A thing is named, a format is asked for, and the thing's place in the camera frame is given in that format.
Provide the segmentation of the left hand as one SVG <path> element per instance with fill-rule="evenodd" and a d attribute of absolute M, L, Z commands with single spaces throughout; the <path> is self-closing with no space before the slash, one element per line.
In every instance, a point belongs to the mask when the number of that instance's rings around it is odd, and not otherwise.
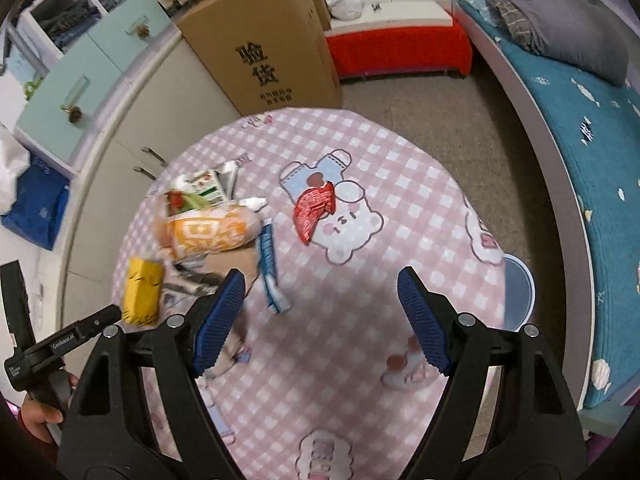
<path fill-rule="evenodd" d="M 45 444 L 55 444 L 50 426 L 59 425 L 63 414 L 45 403 L 35 400 L 29 393 L 24 397 L 20 409 L 20 421 L 28 433 Z"/>

